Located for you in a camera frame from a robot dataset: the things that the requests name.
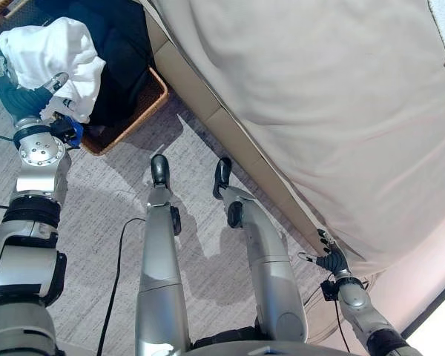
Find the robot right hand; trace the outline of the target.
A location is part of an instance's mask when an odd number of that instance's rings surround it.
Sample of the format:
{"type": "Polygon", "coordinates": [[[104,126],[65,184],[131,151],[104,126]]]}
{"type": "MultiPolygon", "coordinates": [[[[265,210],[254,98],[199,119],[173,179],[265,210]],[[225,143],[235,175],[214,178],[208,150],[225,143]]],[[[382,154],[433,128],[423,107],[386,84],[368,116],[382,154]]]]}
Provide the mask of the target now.
{"type": "Polygon", "coordinates": [[[301,260],[314,263],[315,265],[330,271],[336,279],[339,279],[342,276],[351,275],[352,273],[349,269],[346,256],[337,241],[323,229],[319,228],[317,233],[321,243],[324,245],[323,250],[326,254],[324,256],[314,256],[301,251],[297,253],[297,256],[301,260]]]}

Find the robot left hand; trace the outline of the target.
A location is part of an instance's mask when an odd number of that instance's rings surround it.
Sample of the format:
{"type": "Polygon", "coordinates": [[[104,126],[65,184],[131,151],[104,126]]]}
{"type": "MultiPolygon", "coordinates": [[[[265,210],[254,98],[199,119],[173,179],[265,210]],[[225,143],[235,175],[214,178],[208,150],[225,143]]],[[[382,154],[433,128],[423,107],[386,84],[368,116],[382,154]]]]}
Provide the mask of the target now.
{"type": "Polygon", "coordinates": [[[7,60],[0,51],[0,100],[14,125],[28,117],[39,118],[41,111],[68,79],[67,73],[60,72],[36,89],[24,88],[11,79],[7,60]]]}

